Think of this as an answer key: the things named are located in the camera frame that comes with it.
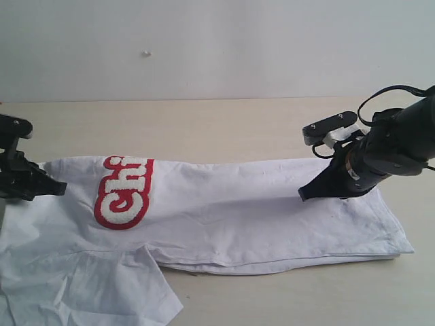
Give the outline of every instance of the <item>white wall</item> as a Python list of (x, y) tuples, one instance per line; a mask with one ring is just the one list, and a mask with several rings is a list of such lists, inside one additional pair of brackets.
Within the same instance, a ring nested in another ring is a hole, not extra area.
[(433, 0), (2, 0), (0, 101), (424, 88), (435, 84), (434, 10)]

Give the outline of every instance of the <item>white t-shirt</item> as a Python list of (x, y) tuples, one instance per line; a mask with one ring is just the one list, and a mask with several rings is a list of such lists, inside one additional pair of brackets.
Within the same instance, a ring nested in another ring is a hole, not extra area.
[(7, 204), (0, 317), (3, 307), (10, 325), (166, 325), (182, 306), (158, 265), (270, 274), (412, 253), (376, 188), (301, 201), (298, 188), (327, 163), (112, 156), (42, 164), (67, 191)]

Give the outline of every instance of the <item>red and white logo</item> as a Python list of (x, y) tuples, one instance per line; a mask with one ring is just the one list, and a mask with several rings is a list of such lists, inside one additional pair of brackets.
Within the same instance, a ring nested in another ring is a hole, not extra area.
[(136, 226), (150, 204), (153, 159), (111, 156), (104, 167), (112, 174), (100, 182), (95, 219), (106, 228), (126, 230)]

